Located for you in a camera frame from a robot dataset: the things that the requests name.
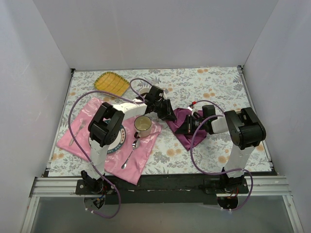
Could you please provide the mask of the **purple cloth napkin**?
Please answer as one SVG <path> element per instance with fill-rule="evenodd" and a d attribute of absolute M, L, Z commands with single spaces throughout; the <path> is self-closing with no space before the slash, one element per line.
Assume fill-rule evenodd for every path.
<path fill-rule="evenodd" d="M 176 134 L 175 131 L 181 127 L 181 125 L 184 123 L 184 120 L 186 119 L 186 116 L 190 114 L 189 109 L 184 108 L 176 108 L 174 110 L 174 114 L 177 117 L 177 121 L 167 121 L 167 124 L 173 134 L 176 136 L 176 138 L 179 140 L 179 142 L 184 146 L 184 148 L 189 151 L 191 141 L 193 138 L 193 135 L 187 135 L 187 134 Z M 201 143 L 207 136 L 207 132 L 204 130 L 199 130 L 194 138 L 193 147 L 196 147 L 199 143 Z"/>

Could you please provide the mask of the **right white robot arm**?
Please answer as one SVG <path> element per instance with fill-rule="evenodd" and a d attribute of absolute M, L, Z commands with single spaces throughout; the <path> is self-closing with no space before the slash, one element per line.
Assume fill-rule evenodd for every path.
<path fill-rule="evenodd" d="M 244 179 L 245 167 L 248 159 L 261 141 L 266 138 L 266 130 L 251 107 L 240 111 L 227 111 L 223 115 L 216 115 L 215 106 L 202 106 L 202 114 L 194 110 L 193 102 L 183 124 L 176 129 L 176 134 L 193 135 L 199 130 L 208 134 L 228 132 L 233 143 L 230 157 L 222 171 L 207 178 L 201 187 L 207 193 L 224 191 L 231 193 L 246 186 Z"/>

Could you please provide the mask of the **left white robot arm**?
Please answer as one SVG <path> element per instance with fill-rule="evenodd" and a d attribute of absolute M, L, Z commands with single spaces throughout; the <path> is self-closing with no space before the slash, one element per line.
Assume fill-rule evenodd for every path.
<path fill-rule="evenodd" d="M 81 172 L 85 187 L 92 194 L 99 194 L 104 187 L 104 166 L 108 147 L 118 136 L 124 120 L 135 116 L 145 116 L 155 112 L 159 119 L 175 121 L 171 101 L 164 97 L 164 90 L 152 85 L 142 93 L 138 92 L 135 100 L 111 105 L 104 102 L 89 123 L 90 163 L 88 170 Z"/>

